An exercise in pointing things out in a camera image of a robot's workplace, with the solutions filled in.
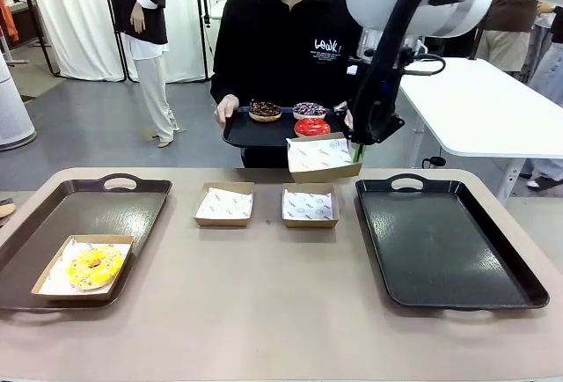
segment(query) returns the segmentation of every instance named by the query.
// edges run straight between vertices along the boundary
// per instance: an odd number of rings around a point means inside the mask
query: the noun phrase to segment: person holding tray
[[[352,97],[348,58],[362,28],[346,0],[228,0],[216,45],[211,94],[224,128],[251,101],[335,107]],[[285,148],[243,149],[245,167],[287,167]]]

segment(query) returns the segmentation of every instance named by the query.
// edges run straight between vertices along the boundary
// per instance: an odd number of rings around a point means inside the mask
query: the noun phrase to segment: table leg
[[[504,204],[510,197],[510,194],[512,193],[514,185],[516,184],[516,180],[518,180],[518,175],[520,175],[525,161],[525,158],[510,159],[507,166],[504,168],[504,172],[502,173],[502,181],[499,189],[496,192],[496,198],[499,199],[499,202],[501,202],[502,204]]]
[[[416,122],[414,123],[414,142],[413,142],[413,149],[411,150],[411,156],[408,159],[408,167],[409,168],[417,168],[420,164],[417,164],[416,161],[419,157],[420,146],[422,145],[422,140],[424,138],[424,121],[418,115],[416,117]]]

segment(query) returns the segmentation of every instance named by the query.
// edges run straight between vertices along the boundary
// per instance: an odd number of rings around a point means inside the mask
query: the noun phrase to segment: gray floor
[[[139,134],[150,128],[150,121],[138,84],[66,80],[27,102],[38,138],[23,148],[0,152],[0,190],[34,190],[53,173],[73,166],[241,166],[238,150],[223,142],[216,126],[208,84],[169,84],[167,90],[172,109],[187,132],[164,150],[144,142]],[[397,107],[406,128],[370,147],[365,166],[406,167],[416,115],[400,96]],[[439,153],[438,143],[427,134],[420,161]],[[499,185],[506,162],[443,156],[448,167],[476,173],[492,190]],[[515,194],[531,195],[521,181]]]
[[[58,72],[55,51],[52,48],[47,48],[47,51],[54,72]],[[51,74],[40,47],[33,44],[22,46],[14,50],[12,56],[13,59],[29,61],[26,64],[10,67],[10,73],[16,87],[18,87],[19,94],[38,98],[43,93],[66,81],[65,78],[57,78]]]

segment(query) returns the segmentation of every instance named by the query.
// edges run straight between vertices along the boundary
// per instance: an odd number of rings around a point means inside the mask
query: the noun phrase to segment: chocolate donut
[[[269,102],[253,102],[248,112],[251,119],[258,122],[278,121],[282,117],[280,107]]]

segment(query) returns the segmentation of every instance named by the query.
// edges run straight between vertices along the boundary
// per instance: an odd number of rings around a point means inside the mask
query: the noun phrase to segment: hand
[[[215,110],[215,119],[222,129],[227,125],[227,118],[230,118],[232,114],[238,109],[240,102],[237,96],[228,94],[221,100],[221,103],[217,105]]]
[[[144,32],[144,12],[142,6],[137,2],[131,12],[131,25],[135,28],[135,33]]]
[[[553,12],[553,4],[546,1],[537,3],[537,14],[551,14]]]

